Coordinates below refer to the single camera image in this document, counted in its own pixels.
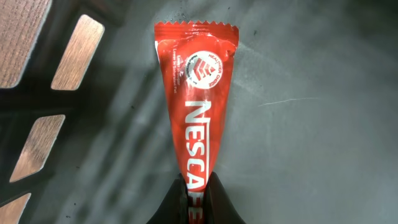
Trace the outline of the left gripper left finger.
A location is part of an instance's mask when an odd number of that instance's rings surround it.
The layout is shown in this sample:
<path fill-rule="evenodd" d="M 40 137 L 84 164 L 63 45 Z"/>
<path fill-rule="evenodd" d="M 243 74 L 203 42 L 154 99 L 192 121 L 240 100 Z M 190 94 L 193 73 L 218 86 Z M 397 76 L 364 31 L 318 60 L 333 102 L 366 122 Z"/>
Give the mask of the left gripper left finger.
<path fill-rule="evenodd" d="M 147 224 L 188 224 L 187 188 L 182 174 L 173 181 L 159 208 Z"/>

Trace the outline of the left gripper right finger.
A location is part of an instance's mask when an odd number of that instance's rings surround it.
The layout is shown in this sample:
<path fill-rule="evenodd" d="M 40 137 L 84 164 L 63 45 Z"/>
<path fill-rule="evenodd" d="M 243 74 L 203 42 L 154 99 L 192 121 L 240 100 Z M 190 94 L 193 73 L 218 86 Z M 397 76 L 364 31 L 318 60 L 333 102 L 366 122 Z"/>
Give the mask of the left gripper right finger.
<path fill-rule="evenodd" d="M 246 224 L 240 217 L 216 172 L 212 172 L 205 189 L 205 224 Z"/>

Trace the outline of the red Nescafe sachet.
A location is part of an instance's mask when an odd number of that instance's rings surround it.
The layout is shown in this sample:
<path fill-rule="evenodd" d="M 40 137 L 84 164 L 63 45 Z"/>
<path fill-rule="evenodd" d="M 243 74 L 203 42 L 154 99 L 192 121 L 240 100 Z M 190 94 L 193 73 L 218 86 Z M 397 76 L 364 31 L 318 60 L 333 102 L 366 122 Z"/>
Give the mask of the red Nescafe sachet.
<path fill-rule="evenodd" d="M 154 39 L 188 222 L 204 223 L 204 194 L 216 163 L 239 29 L 222 22 L 158 22 Z"/>

